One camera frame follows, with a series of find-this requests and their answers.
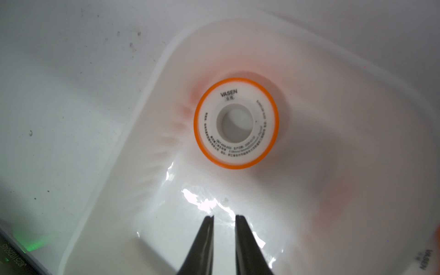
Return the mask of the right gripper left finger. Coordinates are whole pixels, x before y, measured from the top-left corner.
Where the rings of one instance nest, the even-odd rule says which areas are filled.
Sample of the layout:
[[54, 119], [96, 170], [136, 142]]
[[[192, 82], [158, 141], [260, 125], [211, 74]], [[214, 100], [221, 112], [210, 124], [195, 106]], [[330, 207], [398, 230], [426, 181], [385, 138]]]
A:
[[211, 275], [214, 256], [214, 217], [206, 216], [177, 275]]

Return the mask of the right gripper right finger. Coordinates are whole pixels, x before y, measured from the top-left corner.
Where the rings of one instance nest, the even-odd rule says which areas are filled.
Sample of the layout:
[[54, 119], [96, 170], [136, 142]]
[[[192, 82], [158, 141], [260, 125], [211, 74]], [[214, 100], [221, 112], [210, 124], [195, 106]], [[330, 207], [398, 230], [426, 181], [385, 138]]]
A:
[[236, 274], [273, 275], [243, 215], [235, 219]]

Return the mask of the orange sealing tape roll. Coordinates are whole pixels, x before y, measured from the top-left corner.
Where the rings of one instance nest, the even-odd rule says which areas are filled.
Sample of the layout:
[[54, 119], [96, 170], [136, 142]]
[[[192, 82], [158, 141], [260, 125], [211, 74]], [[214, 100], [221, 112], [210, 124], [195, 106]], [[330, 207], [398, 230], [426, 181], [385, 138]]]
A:
[[208, 160], [239, 170], [268, 155], [279, 123], [277, 105], [262, 85], [230, 78], [214, 84], [201, 97], [194, 115], [194, 134]]

